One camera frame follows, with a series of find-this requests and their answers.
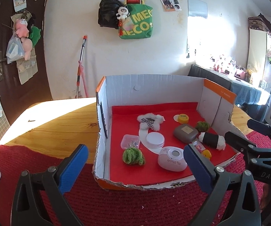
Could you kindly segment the black white sock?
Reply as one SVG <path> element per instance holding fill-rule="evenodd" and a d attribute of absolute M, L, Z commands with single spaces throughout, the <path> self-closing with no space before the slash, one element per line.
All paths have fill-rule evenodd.
<path fill-rule="evenodd" d="M 217 150 L 225 150 L 226 147 L 225 138 L 217 134 L 201 132 L 198 136 L 198 140 L 201 143 Z"/>

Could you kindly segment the green yarn ball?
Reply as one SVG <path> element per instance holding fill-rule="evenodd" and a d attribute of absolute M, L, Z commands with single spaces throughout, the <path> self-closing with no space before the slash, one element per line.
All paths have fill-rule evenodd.
<path fill-rule="evenodd" d="M 136 147 L 130 147 L 123 152 L 122 160 L 128 165 L 144 165 L 145 157 L 143 153 Z"/>
<path fill-rule="evenodd" d="M 210 129 L 210 124 L 207 123 L 206 121 L 198 121 L 195 126 L 195 129 L 198 132 L 207 132 Z"/>

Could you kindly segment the grey square compact case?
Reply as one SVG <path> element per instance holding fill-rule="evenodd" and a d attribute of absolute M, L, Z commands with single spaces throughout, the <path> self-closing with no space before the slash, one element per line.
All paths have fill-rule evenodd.
<path fill-rule="evenodd" d="M 189 124 L 181 124 L 173 131 L 173 135 L 183 143 L 191 143 L 198 135 L 198 130 Z"/>

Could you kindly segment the yellow round cap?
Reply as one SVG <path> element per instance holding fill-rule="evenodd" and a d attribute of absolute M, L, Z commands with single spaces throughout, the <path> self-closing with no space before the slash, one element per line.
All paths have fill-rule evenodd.
<path fill-rule="evenodd" d="M 180 124 L 187 124 L 189 122 L 189 116 L 186 114 L 179 114 L 177 117 L 177 121 Z"/>

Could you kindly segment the white round plastic jar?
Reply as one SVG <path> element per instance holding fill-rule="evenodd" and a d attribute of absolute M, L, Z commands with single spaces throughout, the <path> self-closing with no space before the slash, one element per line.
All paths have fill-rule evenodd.
<path fill-rule="evenodd" d="M 159 132 L 150 132 L 146 136 L 146 145 L 148 148 L 162 148 L 165 143 L 164 136 Z"/>

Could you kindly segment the white fluffy star hairclip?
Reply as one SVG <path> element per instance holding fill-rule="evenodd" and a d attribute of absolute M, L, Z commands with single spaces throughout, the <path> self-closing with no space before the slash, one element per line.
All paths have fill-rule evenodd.
<path fill-rule="evenodd" d="M 151 129 L 157 132 L 160 130 L 160 125 L 165 121 L 165 118 L 159 114 L 147 113 L 139 115 L 137 121 L 140 123 L 140 130 Z"/>

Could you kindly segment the clear small plastic box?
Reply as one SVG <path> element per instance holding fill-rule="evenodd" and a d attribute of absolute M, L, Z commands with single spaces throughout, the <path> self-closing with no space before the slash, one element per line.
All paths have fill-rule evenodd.
<path fill-rule="evenodd" d="M 121 148 L 126 150 L 128 148 L 134 147 L 139 148 L 140 137 L 137 135 L 125 134 L 121 141 Z"/>

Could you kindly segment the white orange cardboard box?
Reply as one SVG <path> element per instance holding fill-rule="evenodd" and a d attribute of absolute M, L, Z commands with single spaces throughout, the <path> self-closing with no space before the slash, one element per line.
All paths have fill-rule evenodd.
<path fill-rule="evenodd" d="M 165 146 L 184 148 L 174 137 L 179 126 L 177 117 L 186 114 L 189 124 L 207 122 L 212 133 L 241 134 L 231 116 L 236 94 L 203 78 L 177 75 L 105 76 L 96 88 L 99 138 L 95 152 L 93 175 L 101 188 L 112 190 L 149 190 L 173 188 L 193 181 L 189 169 L 180 172 L 161 168 L 157 162 L 159 149 L 147 142 L 148 131 L 140 129 L 137 117 L 153 113 L 164 117 L 159 132 Z M 143 165 L 123 162 L 121 141 L 125 135 L 140 138 Z"/>

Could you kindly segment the plastic bag on door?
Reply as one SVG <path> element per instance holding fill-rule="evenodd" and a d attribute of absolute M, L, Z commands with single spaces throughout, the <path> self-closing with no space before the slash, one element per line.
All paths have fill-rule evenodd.
<path fill-rule="evenodd" d="M 6 57 L 7 57 L 7 64 L 10 64 L 14 61 L 17 61 L 25 56 L 25 51 L 23 49 L 22 43 L 20 38 L 14 32 L 12 37 L 8 41 Z"/>

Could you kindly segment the green tote bag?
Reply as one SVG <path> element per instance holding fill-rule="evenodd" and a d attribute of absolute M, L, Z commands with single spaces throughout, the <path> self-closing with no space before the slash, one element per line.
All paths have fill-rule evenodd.
<path fill-rule="evenodd" d="M 126 4 L 123 7 L 129 10 L 129 16 L 119 21 L 119 37 L 121 39 L 147 39 L 153 33 L 153 8 L 147 6 L 144 0 L 140 4 Z"/>

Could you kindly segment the pink plush toy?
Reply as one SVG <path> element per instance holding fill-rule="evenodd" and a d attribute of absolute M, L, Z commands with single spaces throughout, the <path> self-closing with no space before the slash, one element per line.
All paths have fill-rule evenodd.
<path fill-rule="evenodd" d="M 33 48 L 32 41 L 28 38 L 29 30 L 27 28 L 28 22 L 25 19 L 17 19 L 15 22 L 16 35 L 20 38 L 22 47 L 25 52 L 25 61 L 29 60 L 31 57 L 31 51 Z"/>

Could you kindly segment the black backpack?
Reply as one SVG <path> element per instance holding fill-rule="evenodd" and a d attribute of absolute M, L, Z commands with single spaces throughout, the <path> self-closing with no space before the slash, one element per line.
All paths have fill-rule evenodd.
<path fill-rule="evenodd" d="M 117 12 L 123 6 L 123 0 L 101 0 L 98 10 L 98 24 L 100 27 L 119 28 Z"/>

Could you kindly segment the grey sheet on wall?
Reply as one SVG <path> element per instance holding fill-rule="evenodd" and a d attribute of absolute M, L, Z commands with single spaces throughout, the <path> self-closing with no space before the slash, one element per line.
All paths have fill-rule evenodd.
<path fill-rule="evenodd" d="M 207 3 L 201 0 L 188 0 L 188 16 L 207 19 Z"/>

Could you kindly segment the photo poster on wall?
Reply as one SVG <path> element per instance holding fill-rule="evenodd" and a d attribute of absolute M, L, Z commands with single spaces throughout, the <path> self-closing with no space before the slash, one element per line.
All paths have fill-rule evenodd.
<path fill-rule="evenodd" d="M 181 6 L 178 0 L 161 0 L 161 3 L 166 12 L 181 11 Z"/>

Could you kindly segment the white plush keychain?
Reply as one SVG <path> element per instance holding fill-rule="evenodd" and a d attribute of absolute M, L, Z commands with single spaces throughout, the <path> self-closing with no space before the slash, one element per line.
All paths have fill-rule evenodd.
<path fill-rule="evenodd" d="M 119 21 L 124 21 L 129 16 L 128 8 L 127 7 L 119 7 L 116 16 Z"/>

